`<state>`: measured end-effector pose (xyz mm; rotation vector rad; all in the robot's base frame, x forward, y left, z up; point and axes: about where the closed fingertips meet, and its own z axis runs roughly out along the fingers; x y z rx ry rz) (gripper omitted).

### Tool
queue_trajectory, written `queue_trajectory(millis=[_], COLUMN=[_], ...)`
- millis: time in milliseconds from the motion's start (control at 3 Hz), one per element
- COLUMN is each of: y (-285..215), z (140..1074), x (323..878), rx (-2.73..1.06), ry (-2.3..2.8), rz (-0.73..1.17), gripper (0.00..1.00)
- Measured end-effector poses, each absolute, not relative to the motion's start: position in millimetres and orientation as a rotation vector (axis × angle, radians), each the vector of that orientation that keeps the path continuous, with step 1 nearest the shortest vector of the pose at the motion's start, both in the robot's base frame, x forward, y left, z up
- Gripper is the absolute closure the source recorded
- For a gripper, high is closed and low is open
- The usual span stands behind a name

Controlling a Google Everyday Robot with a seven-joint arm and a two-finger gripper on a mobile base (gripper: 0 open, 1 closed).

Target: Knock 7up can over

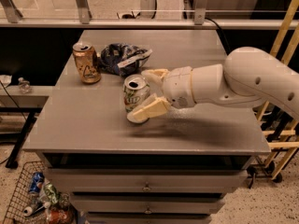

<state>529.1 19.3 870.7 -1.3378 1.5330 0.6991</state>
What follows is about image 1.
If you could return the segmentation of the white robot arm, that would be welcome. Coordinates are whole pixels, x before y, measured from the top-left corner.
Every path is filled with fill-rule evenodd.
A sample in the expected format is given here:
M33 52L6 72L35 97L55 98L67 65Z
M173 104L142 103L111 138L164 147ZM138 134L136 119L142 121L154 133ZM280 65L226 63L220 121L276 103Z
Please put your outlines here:
M163 95L152 94L129 112L127 118L133 123L161 116L172 107L211 103L245 108L266 101L299 120L299 74L261 49L242 47L223 63L145 70L142 75Z

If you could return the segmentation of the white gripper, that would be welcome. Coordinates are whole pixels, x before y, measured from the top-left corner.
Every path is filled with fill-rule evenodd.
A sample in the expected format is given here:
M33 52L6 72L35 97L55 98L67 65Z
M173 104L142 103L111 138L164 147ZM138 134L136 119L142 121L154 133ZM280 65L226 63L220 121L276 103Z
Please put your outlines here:
M167 113L171 106L177 109L195 106L192 97L192 68L189 66L167 69L150 69L141 72L148 82L162 86L164 96L150 95L127 114L131 122L145 122Z

